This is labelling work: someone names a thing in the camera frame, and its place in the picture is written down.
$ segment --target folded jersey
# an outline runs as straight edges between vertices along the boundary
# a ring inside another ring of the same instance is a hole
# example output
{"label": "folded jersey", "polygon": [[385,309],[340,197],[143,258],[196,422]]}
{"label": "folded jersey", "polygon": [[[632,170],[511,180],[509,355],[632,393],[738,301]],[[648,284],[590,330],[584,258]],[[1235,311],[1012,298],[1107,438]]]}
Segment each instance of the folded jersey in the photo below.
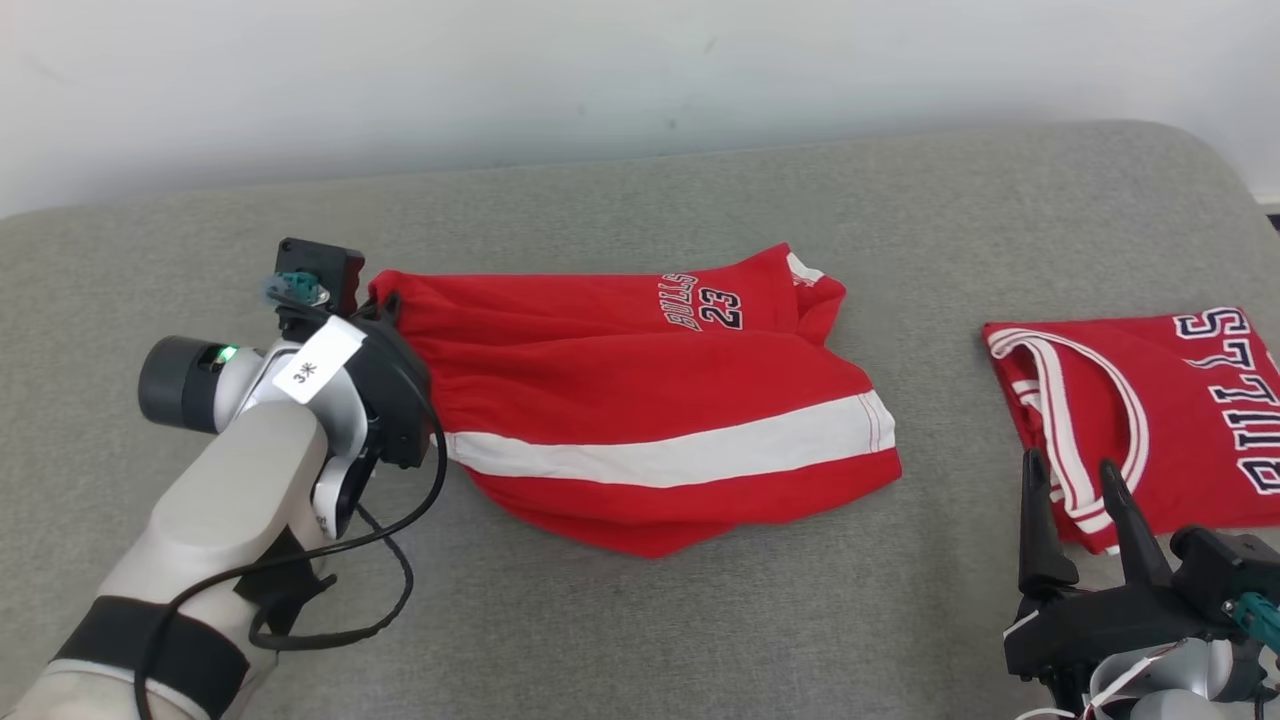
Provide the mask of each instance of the folded jersey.
{"label": "folded jersey", "polygon": [[1065,539],[1115,546],[1103,457],[1156,533],[1280,523],[1280,374],[1240,309],[983,334],[1023,445],[1048,459]]}

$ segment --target black cable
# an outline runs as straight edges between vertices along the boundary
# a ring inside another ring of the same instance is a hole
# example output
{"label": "black cable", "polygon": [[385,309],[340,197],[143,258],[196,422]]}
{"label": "black cable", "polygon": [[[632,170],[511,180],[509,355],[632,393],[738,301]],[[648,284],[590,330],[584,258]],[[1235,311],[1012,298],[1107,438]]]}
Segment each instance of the black cable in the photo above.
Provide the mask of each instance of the black cable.
{"label": "black cable", "polygon": [[[370,528],[374,529],[374,532],[380,532],[383,529],[369,510],[365,510],[364,505],[357,502],[356,512],[360,514],[360,516]],[[396,606],[392,607],[392,610],[384,615],[381,620],[357,630],[321,633],[317,635],[275,635],[262,633],[262,625],[266,624],[266,615],[271,610],[269,606],[262,606],[259,609],[257,615],[253,616],[253,621],[250,624],[248,642],[253,644],[253,647],[274,650],[276,652],[332,650],[369,639],[385,629],[392,624],[392,621],[396,620],[396,618],[399,616],[401,610],[404,610],[404,606],[408,605],[410,596],[413,594],[413,566],[410,565],[408,557],[404,556],[404,551],[401,550],[399,544],[397,544],[394,539],[387,536],[383,537],[383,543],[387,544],[387,548],[390,550],[392,555],[396,556],[396,560],[399,561],[401,571],[404,574],[404,588],[401,591],[401,597],[396,601]]]}
{"label": "black cable", "polygon": [[[300,311],[311,313],[315,315],[323,315],[325,322],[328,322],[329,319],[328,313],[324,313],[308,305],[303,305],[291,297],[282,296],[279,293],[269,293],[269,295],[273,300],[280,302],[282,305],[288,305],[289,307],[293,307]],[[154,716],[151,715],[151,705],[150,701],[147,700],[146,680],[147,676],[151,674],[151,670],[154,669],[154,665],[157,660],[157,656],[160,653],[160,647],[164,643],[164,634],[169,628],[169,623],[178,614],[178,609],[182,607],[183,603],[186,603],[188,600],[214,585],[225,583],[227,580],[234,578],[250,575],[253,573],[261,573],[264,570],[270,570],[273,568],[279,568],[282,565],[289,565],[292,562],[310,561],[317,557],[325,557],[329,555],[337,555],[339,552],[347,552],[349,550],[364,547],[366,544],[378,542],[380,539],[389,541],[390,536],[412,525],[415,521],[417,521],[419,518],[426,514],[426,511],[430,510],[433,505],[435,505],[435,500],[440,496],[440,489],[444,487],[444,475],[445,471],[448,470],[448,462],[449,462],[449,454],[445,447],[444,429],[440,427],[439,416],[435,413],[435,406],[431,405],[430,398],[428,398],[422,388],[419,387],[419,384],[413,380],[412,377],[410,377],[408,373],[404,372],[404,369],[399,365],[397,359],[392,356],[392,354],[388,352],[387,355],[388,359],[390,360],[389,363],[390,369],[394,370],[401,377],[401,379],[404,380],[404,384],[410,388],[410,391],[413,395],[413,398],[417,400],[417,404],[422,409],[424,415],[426,415],[426,419],[431,423],[431,427],[434,428],[433,434],[435,437],[435,478],[431,482],[431,489],[428,491],[426,497],[422,498],[422,502],[420,502],[417,507],[411,510],[407,515],[404,515],[399,520],[392,523],[390,525],[387,525],[385,528],[379,528],[376,523],[372,520],[372,516],[367,515],[367,512],[357,505],[357,510],[361,512],[361,518],[364,518],[365,521],[370,524],[370,528],[372,528],[374,532],[349,541],[343,541],[339,543],[319,547],[315,550],[308,550],[306,552],[274,557],[271,560],[260,560],[256,562],[250,562],[247,565],[241,565],[239,568],[232,568],[230,570],[224,570],[212,577],[205,578],[204,580],[178,593],[172,601],[169,601],[168,605],[165,605],[164,610],[160,614],[160,618],[156,620],[156,624],[152,625],[151,629],[147,632],[145,637],[146,639],[142,644],[142,657],[138,660],[138,666],[133,671],[133,702],[137,707],[140,720],[154,720]],[[396,555],[396,559],[401,561],[401,568],[404,570],[406,589],[401,594],[399,601],[397,601],[396,607],[385,618],[383,618],[374,625],[370,625],[361,630],[347,630],[344,633],[333,633],[330,641],[333,639],[333,637],[337,637],[340,638],[342,642],[338,642],[338,644],[324,644],[324,646],[317,644],[316,646],[317,648],[340,647],[342,644],[351,644],[361,639],[370,638],[378,634],[378,632],[384,629],[387,625],[389,625],[390,621],[394,620],[397,615],[399,615],[401,610],[403,610],[404,605],[408,602],[408,593],[412,592],[413,571],[412,568],[408,565],[408,559],[404,557],[399,546],[397,546],[394,542],[388,542],[387,544],[388,548],[390,548],[392,553]],[[325,635],[311,635],[312,641],[316,641],[317,638],[325,638]]]}

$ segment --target number 23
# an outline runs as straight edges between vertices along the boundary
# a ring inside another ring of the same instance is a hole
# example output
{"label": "number 23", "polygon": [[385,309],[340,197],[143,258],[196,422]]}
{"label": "number 23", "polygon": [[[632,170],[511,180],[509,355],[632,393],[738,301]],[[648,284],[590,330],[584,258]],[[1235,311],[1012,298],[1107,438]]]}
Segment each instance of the number 23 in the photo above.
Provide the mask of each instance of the number 23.
{"label": "number 23", "polygon": [[742,313],[737,309],[742,301],[736,295],[704,287],[698,296],[704,302],[698,309],[699,318],[708,323],[719,323],[731,331],[742,329]]}

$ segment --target robotic arm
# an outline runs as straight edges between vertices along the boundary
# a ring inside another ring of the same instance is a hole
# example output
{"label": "robotic arm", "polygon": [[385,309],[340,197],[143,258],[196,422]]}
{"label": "robotic arm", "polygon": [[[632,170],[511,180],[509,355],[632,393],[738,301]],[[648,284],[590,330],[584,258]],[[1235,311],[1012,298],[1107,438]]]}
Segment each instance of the robotic arm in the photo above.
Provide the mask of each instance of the robotic arm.
{"label": "robotic arm", "polygon": [[[151,350],[143,415],[216,437],[156,503],[12,717],[238,717],[279,651],[349,644],[403,607],[412,570],[389,536],[434,502],[445,457],[426,368],[396,332],[398,299],[356,306],[362,265],[357,252],[285,240],[268,286],[280,341],[259,351],[169,337]],[[300,402],[289,383],[321,373],[292,363],[330,323],[358,348]],[[379,461],[420,466],[431,433],[442,448],[431,492],[381,528],[358,507],[365,484]],[[338,542],[355,512],[375,532]],[[334,582],[320,577],[321,556],[379,539],[406,573],[392,614],[362,630],[291,637],[302,606]]]}
{"label": "robotic arm", "polygon": [[1005,630],[1009,671],[1038,679],[1070,717],[1211,720],[1213,703],[1276,697],[1260,664],[1280,647],[1280,553],[1254,536],[1190,525],[1170,546],[1174,571],[1120,470],[1100,470],[1116,525],[1125,583],[1076,588],[1062,553],[1039,451],[1023,460],[1018,588],[1023,602]]}

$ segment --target label sticker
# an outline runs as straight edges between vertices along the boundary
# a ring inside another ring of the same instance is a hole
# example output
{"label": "label sticker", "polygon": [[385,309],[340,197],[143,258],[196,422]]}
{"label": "label sticker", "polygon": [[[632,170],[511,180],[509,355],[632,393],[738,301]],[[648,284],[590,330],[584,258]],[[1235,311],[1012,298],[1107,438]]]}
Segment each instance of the label sticker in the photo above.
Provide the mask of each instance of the label sticker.
{"label": "label sticker", "polygon": [[302,343],[284,369],[271,378],[271,384],[306,405],[329,384],[362,342],[365,333],[334,315],[311,340]]}

